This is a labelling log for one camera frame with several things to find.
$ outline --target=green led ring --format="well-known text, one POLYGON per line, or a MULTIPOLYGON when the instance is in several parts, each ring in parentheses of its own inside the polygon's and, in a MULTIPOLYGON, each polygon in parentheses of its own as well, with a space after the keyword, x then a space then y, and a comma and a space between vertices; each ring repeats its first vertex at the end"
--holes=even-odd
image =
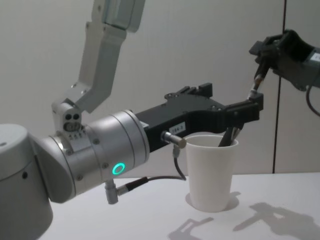
POLYGON ((114 165, 112 169, 112 174, 113 175, 119 175, 121 174, 126 168, 126 165, 123 162, 119 162, 116 165, 114 165))

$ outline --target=black cable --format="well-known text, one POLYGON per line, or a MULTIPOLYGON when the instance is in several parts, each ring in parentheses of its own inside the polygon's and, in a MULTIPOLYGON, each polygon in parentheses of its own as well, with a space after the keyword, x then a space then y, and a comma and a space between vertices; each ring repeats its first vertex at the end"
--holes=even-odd
POLYGON ((181 179, 182 180, 187 180, 186 179, 186 176, 184 175, 184 173, 181 171, 180 167, 179 167, 179 164, 178 164, 178 158, 177 157, 174 157, 173 158, 173 162, 174 162, 174 166, 175 166, 175 169, 176 171, 178 172, 178 174, 180 175, 181 179))
POLYGON ((186 181, 187 180, 186 176, 183 174, 183 172, 181 171, 181 169, 179 167, 178 158, 174 157, 173 162, 174 162, 175 169, 179 173, 180 176, 154 176, 154 177, 149 177, 149 178, 145 176, 145 177, 139 178, 135 181, 132 181, 132 182, 125 184, 127 191, 130 192, 133 189, 136 189, 137 187, 140 187, 140 186, 146 184, 147 182, 159 180, 159 179, 176 179, 176 180, 186 181))
POLYGON ((153 180, 159 180, 159 179, 177 179, 177 180, 183 180, 180 176, 154 176, 154 177, 149 177, 149 181, 153 180))
POLYGON ((310 91, 311 91, 311 88, 314 86, 316 80, 320 77, 320 68, 319 68, 319 71, 318 71, 318 74, 316 75, 316 77, 314 78, 314 80, 312 81, 312 84, 309 85, 307 91, 306 91, 306 94, 305 94, 305 98, 306 98, 306 104, 308 105, 308 107, 311 109, 311 111, 320 117, 320 112, 318 112, 314 106, 312 106, 311 102, 310 102, 310 91))

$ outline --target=cup rim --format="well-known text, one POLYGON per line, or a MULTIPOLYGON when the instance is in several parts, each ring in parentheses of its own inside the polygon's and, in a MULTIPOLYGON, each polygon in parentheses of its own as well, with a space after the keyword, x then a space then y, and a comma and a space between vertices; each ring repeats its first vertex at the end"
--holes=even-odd
POLYGON ((204 148, 204 149, 230 149, 233 148, 237 145, 239 145, 238 140, 234 140, 234 144, 230 145, 230 146, 201 146, 201 145, 196 145, 196 144, 192 144, 188 142, 188 139, 192 139, 192 138, 196 138, 196 137, 218 137, 220 139, 223 138, 223 136, 220 135, 211 135, 211 134, 200 134, 200 135, 192 135, 192 136, 187 136, 184 139, 186 140, 186 144, 189 146, 193 146, 193 147, 197 147, 197 148, 204 148))

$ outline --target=white table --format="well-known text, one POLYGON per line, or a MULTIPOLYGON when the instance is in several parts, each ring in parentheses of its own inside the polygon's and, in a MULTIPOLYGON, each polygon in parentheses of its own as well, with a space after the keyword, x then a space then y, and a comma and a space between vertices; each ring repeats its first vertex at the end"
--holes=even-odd
MULTIPOLYGON (((120 186, 132 179, 117 179, 120 186)), ((320 173, 235 175, 229 210, 186 202, 187 182, 157 180, 108 205, 101 185, 64 204, 41 240, 320 240, 320 173)))

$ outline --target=label sticker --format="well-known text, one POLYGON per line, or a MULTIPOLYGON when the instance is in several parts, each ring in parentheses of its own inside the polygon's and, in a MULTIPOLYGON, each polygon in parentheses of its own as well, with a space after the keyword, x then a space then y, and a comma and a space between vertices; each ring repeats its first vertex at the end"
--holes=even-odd
POLYGON ((320 63, 320 53, 313 54, 313 56, 310 58, 310 60, 320 63))
POLYGON ((185 122, 179 123, 178 125, 175 125, 175 126, 169 128, 169 132, 173 135, 182 133, 185 130, 186 130, 186 123, 185 122))

